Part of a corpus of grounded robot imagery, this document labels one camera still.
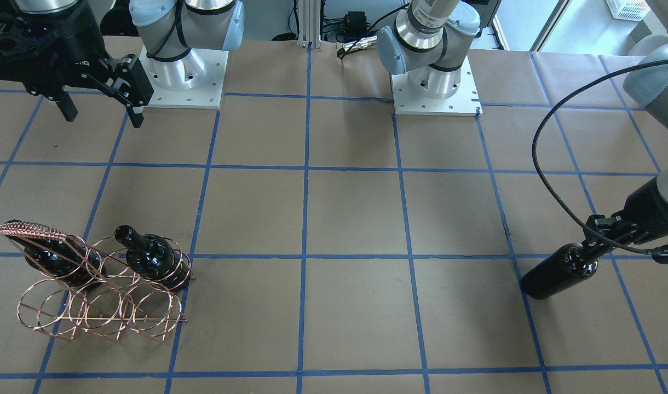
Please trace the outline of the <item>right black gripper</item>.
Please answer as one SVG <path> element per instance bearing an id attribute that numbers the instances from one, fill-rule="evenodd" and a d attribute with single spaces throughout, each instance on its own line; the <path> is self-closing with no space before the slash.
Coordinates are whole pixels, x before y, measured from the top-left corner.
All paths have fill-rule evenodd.
<path id="1" fill-rule="evenodd" d="M 127 109 L 134 128 L 153 93 L 136 55 L 109 55 L 86 1 L 0 1 L 0 80 L 52 101 L 66 121 L 78 108 L 65 87 L 98 90 Z"/>

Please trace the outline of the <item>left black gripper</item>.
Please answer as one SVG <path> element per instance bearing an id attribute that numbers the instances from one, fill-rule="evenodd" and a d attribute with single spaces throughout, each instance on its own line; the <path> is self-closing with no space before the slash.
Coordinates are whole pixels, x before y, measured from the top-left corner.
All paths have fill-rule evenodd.
<path id="1" fill-rule="evenodd" d="M 660 176 L 627 197 L 624 208 L 610 217 L 589 217 L 583 260 L 592 263 L 621 245 L 641 245 L 668 235 L 668 200 L 660 192 Z M 668 244 L 653 249 L 652 259 L 668 264 Z"/>

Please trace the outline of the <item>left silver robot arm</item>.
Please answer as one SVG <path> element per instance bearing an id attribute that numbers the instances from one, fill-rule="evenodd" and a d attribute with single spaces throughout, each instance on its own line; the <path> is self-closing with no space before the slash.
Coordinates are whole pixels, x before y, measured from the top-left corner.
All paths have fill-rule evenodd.
<path id="1" fill-rule="evenodd" d="M 667 29 L 668 1 L 649 1 Z M 668 130 L 668 43 L 644 57 L 639 69 L 627 73 L 625 92 Z M 591 216 L 584 228 L 585 258 L 597 259 L 615 248 L 641 245 L 668 235 L 668 168 L 627 197 L 621 211 L 607 218 Z M 668 264 L 668 244 L 650 251 L 659 264 Z"/>

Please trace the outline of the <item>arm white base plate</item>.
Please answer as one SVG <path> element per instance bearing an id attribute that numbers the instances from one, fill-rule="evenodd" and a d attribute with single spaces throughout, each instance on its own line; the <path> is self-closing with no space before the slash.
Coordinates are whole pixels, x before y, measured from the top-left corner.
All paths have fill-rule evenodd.
<path id="1" fill-rule="evenodd" d="M 426 66 L 406 74 L 391 75 L 397 115 L 482 115 L 471 62 L 465 57 L 460 69 L 442 72 Z"/>
<path id="2" fill-rule="evenodd" d="M 228 51 L 193 48 L 174 62 L 148 59 L 146 48 L 140 60 L 154 93 L 148 108 L 219 109 L 221 107 Z"/>

